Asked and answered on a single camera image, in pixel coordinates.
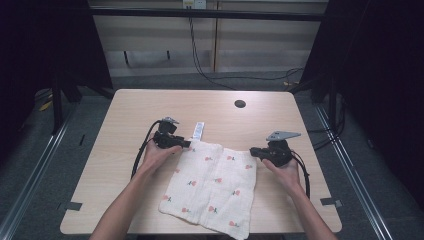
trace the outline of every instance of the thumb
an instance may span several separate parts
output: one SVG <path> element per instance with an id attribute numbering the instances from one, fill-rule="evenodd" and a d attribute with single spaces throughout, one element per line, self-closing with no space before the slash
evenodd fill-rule
<path id="1" fill-rule="evenodd" d="M 265 167 L 271 170 L 272 172 L 274 172 L 275 169 L 277 168 L 270 160 L 266 158 L 262 160 L 262 162 L 264 163 Z"/>
<path id="2" fill-rule="evenodd" d="M 178 153 L 178 152 L 181 152 L 182 150 L 183 150 L 183 148 L 179 145 L 176 145 L 176 146 L 173 146 L 173 147 L 166 149 L 168 154 Z"/>

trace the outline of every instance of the white cloth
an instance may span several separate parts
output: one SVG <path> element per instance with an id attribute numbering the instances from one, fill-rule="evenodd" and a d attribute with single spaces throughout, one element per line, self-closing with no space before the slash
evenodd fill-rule
<path id="1" fill-rule="evenodd" d="M 256 158 L 193 141 L 180 157 L 159 211 L 235 239 L 249 236 Z"/>

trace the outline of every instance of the forearm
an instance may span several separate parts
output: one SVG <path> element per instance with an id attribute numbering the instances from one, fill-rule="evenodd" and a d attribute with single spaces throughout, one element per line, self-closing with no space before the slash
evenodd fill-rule
<path id="1" fill-rule="evenodd" d="M 300 221 L 309 240 L 337 239 L 299 186 L 290 192 Z"/>
<path id="2" fill-rule="evenodd" d="M 139 208 L 146 183 L 150 178 L 147 171 L 138 171 L 130 183 L 103 214 L 90 239 L 124 239 Z"/>

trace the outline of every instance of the aluminum rail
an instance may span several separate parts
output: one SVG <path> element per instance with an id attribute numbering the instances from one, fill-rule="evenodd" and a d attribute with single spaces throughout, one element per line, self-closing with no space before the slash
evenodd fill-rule
<path id="1" fill-rule="evenodd" d="M 208 9 L 165 9 L 165 8 L 126 8 L 126 7 L 37 7 L 41 14 L 59 15 L 97 15 L 97 16 L 135 16 L 135 17 L 185 17 L 221 19 L 257 19 L 320 22 L 325 15 L 319 13 L 251 12 Z"/>
<path id="2" fill-rule="evenodd" d="M 328 116 L 324 108 L 322 106 L 317 106 L 316 111 L 318 113 L 322 125 L 326 129 L 330 129 L 330 124 L 328 123 Z M 340 138 L 335 136 L 335 134 L 331 130 L 327 131 L 327 134 L 329 139 L 333 140 L 333 148 L 336 151 L 337 156 L 339 157 L 340 163 L 346 171 L 347 177 L 349 178 L 349 181 L 352 184 L 352 187 L 355 190 L 355 193 L 358 196 L 359 201 L 361 202 L 361 205 L 372 227 L 374 228 L 378 239 L 393 240 L 393 237 L 390 234 L 389 228 L 387 227 L 387 224 L 384 221 L 380 210 L 378 210 L 378 207 L 376 206 L 370 194 L 368 193 L 364 183 L 361 180 L 361 177 L 355 169 L 355 165 L 352 163 Z"/>
<path id="3" fill-rule="evenodd" d="M 76 106 L 76 104 L 73 104 L 70 113 L 62 127 L 55 135 L 50 137 L 50 140 L 44 149 L 43 154 L 41 154 L 41 157 L 39 158 L 31 176 L 28 178 L 17 200 L 5 216 L 2 224 L 0 225 L 0 240 L 10 240 L 15 234 L 16 229 L 18 228 L 18 225 L 25 214 L 25 211 L 35 194 L 35 191 L 40 185 L 44 173 L 47 171 L 47 168 L 53 158 L 54 153 L 56 152 L 57 147 L 59 146 L 59 143 L 62 141 L 62 138 L 65 135 L 68 123 L 76 110 Z"/>

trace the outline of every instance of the human arm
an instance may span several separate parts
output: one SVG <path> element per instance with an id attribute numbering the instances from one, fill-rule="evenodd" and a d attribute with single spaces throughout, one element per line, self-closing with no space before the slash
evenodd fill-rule
<path id="1" fill-rule="evenodd" d="M 128 185 L 103 214 L 90 239 L 124 239 L 134 214 L 140 207 L 140 199 L 143 197 L 143 192 L 152 174 L 169 155 L 179 151 L 181 151 L 180 146 L 160 149 L 154 141 L 149 141 L 143 163 Z"/>
<path id="2" fill-rule="evenodd" d="M 300 185 L 298 163 L 292 159 L 282 167 L 275 167 L 268 159 L 263 160 L 264 165 L 271 170 L 281 183 L 287 194 L 292 198 L 299 215 L 300 222 L 310 240 L 337 239 L 330 228 L 321 218 L 314 205 L 312 205 L 305 191 Z"/>

